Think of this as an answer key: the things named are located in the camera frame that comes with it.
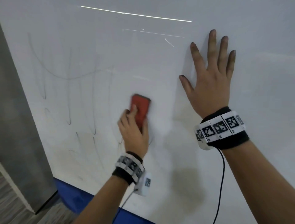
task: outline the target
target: white board surface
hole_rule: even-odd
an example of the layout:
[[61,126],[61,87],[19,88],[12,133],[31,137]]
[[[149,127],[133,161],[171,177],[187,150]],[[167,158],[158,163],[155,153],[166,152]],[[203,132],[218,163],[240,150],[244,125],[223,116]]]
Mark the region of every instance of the white board surface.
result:
[[[0,23],[54,177],[95,194],[124,150],[116,123],[138,93],[152,100],[144,163],[153,178],[149,196],[124,208],[155,223],[212,223],[222,159],[194,136],[201,118],[178,80],[196,80],[189,45],[206,57],[211,29],[229,36],[230,107],[294,186],[294,8],[293,0],[11,0],[0,3]],[[226,164],[218,223],[254,222]]]

